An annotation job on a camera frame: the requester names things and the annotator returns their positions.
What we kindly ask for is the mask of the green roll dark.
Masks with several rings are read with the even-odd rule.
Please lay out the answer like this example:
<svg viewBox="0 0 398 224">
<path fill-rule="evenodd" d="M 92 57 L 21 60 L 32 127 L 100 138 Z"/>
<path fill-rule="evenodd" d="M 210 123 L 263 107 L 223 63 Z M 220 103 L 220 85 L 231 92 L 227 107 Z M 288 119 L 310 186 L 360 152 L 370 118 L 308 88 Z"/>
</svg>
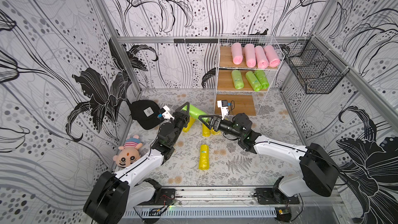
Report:
<svg viewBox="0 0 398 224">
<path fill-rule="evenodd" d="M 208 115 L 208 114 L 206 112 L 196 108 L 192 104 L 190 104 L 190 116 L 192 116 L 195 120 L 199 120 L 199 116 L 202 116 L 202 115 L 204 116 L 204 115 Z M 202 120 L 208 122 L 207 117 L 202 117 Z"/>
</svg>

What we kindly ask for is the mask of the pale green roll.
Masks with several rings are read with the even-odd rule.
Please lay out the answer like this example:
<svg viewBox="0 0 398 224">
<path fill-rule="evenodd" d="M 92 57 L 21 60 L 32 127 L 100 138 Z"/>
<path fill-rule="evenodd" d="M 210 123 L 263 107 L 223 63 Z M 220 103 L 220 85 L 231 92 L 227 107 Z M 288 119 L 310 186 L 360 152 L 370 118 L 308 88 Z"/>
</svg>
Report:
<svg viewBox="0 0 398 224">
<path fill-rule="evenodd" d="M 237 90 L 240 90 L 244 88 L 244 81 L 241 75 L 241 71 L 238 69 L 235 69 L 231 72 L 231 77 L 233 80 L 234 88 Z"/>
</svg>

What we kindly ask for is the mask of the green roll front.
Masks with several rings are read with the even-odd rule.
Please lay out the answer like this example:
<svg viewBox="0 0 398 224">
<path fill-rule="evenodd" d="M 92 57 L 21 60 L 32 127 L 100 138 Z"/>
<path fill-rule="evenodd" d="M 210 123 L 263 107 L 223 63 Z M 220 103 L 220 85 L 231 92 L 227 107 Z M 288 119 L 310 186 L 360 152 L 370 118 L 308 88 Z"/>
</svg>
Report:
<svg viewBox="0 0 398 224">
<path fill-rule="evenodd" d="M 258 81 L 257 77 L 253 72 L 251 71 L 246 72 L 245 77 L 255 92 L 258 92 L 262 89 L 261 83 Z"/>
</svg>

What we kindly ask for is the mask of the green roll sideways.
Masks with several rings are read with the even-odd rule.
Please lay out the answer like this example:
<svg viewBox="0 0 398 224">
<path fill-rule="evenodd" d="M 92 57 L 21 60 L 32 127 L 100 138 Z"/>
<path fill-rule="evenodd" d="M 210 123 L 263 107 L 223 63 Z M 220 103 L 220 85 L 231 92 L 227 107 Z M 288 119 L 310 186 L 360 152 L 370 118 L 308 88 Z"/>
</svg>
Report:
<svg viewBox="0 0 398 224">
<path fill-rule="evenodd" d="M 256 70 L 255 71 L 255 76 L 257 78 L 257 80 L 259 81 L 259 83 L 262 86 L 262 89 L 268 89 L 269 88 L 269 82 L 267 79 L 267 76 L 264 72 L 264 70 Z"/>
</svg>

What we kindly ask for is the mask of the pink roll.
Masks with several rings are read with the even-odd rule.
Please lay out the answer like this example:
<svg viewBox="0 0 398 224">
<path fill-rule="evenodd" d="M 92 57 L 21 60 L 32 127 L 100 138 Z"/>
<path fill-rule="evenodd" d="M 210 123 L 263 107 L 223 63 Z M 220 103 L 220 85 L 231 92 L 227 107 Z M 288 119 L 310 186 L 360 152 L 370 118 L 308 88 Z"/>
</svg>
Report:
<svg viewBox="0 0 398 224">
<path fill-rule="evenodd" d="M 265 55 L 268 60 L 269 67 L 278 67 L 280 65 L 280 58 L 272 45 L 265 46 L 264 48 Z"/>
<path fill-rule="evenodd" d="M 243 61 L 243 49 L 241 43 L 234 43 L 231 46 L 232 61 L 235 65 L 240 65 Z"/>
<path fill-rule="evenodd" d="M 262 46 L 255 46 L 257 67 L 264 69 L 268 67 L 268 59 Z"/>
<path fill-rule="evenodd" d="M 247 67 L 254 68 L 257 63 L 254 44 L 246 44 L 244 47 L 244 53 Z"/>
</svg>

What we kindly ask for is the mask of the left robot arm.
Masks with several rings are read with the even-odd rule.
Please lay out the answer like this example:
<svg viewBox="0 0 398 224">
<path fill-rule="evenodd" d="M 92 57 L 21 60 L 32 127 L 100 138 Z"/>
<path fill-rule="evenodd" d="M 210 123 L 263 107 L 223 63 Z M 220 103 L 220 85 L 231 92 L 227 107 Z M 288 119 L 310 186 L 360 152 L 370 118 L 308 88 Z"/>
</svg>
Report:
<svg viewBox="0 0 398 224">
<path fill-rule="evenodd" d="M 175 144 L 189 122 L 190 103 L 160 111 L 162 123 L 148 153 L 116 173 L 104 172 L 97 180 L 83 212 L 98 224 L 117 224 L 130 207 L 157 201 L 161 185 L 147 176 L 162 166 L 173 154 Z"/>
</svg>

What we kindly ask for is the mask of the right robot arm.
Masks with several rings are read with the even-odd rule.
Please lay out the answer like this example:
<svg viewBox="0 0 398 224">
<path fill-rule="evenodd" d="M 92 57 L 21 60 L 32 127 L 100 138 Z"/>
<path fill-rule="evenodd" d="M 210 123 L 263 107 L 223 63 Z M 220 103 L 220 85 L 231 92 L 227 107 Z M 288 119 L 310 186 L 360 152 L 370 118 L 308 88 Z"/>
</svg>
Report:
<svg viewBox="0 0 398 224">
<path fill-rule="evenodd" d="M 322 197 L 331 196 L 340 168 L 322 146 L 293 145 L 272 139 L 254 131 L 252 121 L 244 113 L 237 114 L 232 121 L 218 115 L 201 115 L 198 120 L 209 129 L 237 138 L 238 145 L 246 152 L 267 155 L 292 165 L 296 173 L 282 176 L 274 184 L 278 193 L 293 197 L 311 191 Z"/>
</svg>

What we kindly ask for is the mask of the yellow roll with label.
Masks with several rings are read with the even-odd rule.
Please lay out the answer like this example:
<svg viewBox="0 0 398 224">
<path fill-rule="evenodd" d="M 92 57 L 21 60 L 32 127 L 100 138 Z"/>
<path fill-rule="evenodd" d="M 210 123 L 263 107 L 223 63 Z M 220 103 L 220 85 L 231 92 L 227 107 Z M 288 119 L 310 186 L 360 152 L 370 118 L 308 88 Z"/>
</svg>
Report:
<svg viewBox="0 0 398 224">
<path fill-rule="evenodd" d="M 221 131 L 215 131 L 213 128 L 210 129 L 210 133 L 215 136 L 221 135 Z"/>
</svg>

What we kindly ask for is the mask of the yellow roll upright middle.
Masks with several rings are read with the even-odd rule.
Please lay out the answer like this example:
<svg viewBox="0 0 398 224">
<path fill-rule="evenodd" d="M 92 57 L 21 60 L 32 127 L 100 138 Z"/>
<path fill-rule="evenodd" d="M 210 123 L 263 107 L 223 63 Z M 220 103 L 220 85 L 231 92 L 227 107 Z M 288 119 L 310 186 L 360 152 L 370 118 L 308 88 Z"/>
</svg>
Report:
<svg viewBox="0 0 398 224">
<path fill-rule="evenodd" d="M 202 124 L 202 136 L 205 138 L 211 136 L 211 131 L 205 124 Z"/>
</svg>

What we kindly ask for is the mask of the black cap with label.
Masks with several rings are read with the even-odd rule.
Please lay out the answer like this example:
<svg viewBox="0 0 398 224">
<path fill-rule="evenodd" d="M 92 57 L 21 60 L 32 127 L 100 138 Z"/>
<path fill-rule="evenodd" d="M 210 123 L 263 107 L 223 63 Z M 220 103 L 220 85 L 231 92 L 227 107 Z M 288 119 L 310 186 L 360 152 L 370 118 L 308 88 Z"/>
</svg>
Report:
<svg viewBox="0 0 398 224">
<path fill-rule="evenodd" d="M 159 118 L 160 107 L 155 101 L 138 100 L 127 102 L 131 117 L 136 120 L 144 130 L 151 130 L 161 123 Z"/>
</svg>

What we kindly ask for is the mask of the yellow roll front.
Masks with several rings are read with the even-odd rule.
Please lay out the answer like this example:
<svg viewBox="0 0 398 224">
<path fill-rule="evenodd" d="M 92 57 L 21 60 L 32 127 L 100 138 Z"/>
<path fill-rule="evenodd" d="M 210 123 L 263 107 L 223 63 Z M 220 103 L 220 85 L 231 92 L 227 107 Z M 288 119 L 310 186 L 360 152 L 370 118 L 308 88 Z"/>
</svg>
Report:
<svg viewBox="0 0 398 224">
<path fill-rule="evenodd" d="M 209 147 L 208 145 L 201 145 L 200 148 L 200 160 L 199 170 L 208 170 L 210 167 L 209 163 Z"/>
</svg>

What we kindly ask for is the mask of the pink plush toy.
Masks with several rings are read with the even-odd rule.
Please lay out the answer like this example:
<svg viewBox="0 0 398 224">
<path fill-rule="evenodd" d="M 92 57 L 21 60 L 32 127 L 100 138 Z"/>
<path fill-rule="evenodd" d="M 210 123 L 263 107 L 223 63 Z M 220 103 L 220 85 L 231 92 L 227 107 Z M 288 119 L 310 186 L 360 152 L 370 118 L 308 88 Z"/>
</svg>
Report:
<svg viewBox="0 0 398 224">
<path fill-rule="evenodd" d="M 124 145 L 119 146 L 119 154 L 113 157 L 113 161 L 117 166 L 126 168 L 140 159 L 139 149 L 143 147 L 143 143 L 138 135 L 128 138 Z"/>
</svg>

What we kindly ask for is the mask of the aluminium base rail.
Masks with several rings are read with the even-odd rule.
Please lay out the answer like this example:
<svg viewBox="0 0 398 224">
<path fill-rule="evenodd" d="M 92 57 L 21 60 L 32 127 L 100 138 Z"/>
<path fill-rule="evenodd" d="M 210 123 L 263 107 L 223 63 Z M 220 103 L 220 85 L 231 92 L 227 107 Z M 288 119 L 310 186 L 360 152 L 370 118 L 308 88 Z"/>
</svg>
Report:
<svg viewBox="0 0 398 224">
<path fill-rule="evenodd" d="M 272 188 L 271 186 L 163 186 L 165 188 L 175 188 L 175 201 L 177 206 L 258 206 L 260 205 L 254 197 L 256 188 Z M 342 206 L 343 200 L 337 191 L 333 191 L 330 197 L 322 197 L 313 192 L 296 194 L 300 204 L 305 206 Z"/>
</svg>

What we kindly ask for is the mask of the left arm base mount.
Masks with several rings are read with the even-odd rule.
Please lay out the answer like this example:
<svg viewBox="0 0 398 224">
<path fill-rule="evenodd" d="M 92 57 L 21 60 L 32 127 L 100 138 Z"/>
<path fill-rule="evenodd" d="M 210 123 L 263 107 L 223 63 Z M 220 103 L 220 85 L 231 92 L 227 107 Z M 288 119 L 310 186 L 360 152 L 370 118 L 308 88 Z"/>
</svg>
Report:
<svg viewBox="0 0 398 224">
<path fill-rule="evenodd" d="M 145 179 L 141 186 L 149 186 L 150 190 L 139 205 L 171 205 L 175 200 L 175 188 L 165 188 L 152 178 Z"/>
</svg>

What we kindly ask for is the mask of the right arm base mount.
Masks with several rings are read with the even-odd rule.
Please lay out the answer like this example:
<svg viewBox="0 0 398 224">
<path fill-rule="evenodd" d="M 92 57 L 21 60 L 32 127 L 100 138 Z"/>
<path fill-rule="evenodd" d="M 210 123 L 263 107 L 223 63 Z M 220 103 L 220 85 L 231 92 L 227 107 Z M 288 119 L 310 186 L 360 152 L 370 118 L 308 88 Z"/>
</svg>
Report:
<svg viewBox="0 0 398 224">
<path fill-rule="evenodd" d="M 279 190 L 274 190 L 272 188 L 256 188 L 254 197 L 261 205 L 280 204 L 289 206 L 291 204 L 300 204 L 298 197 L 287 197 Z"/>
</svg>

